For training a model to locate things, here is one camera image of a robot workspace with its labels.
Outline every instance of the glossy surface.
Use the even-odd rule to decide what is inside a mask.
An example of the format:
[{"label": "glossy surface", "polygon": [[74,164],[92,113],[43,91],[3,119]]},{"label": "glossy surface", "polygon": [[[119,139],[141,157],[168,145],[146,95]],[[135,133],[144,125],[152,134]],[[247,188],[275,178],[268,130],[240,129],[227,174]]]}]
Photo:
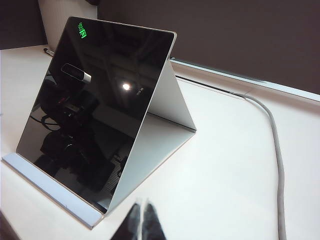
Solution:
[{"label": "glossy surface", "polygon": [[17,153],[105,213],[174,38],[69,18]]}]

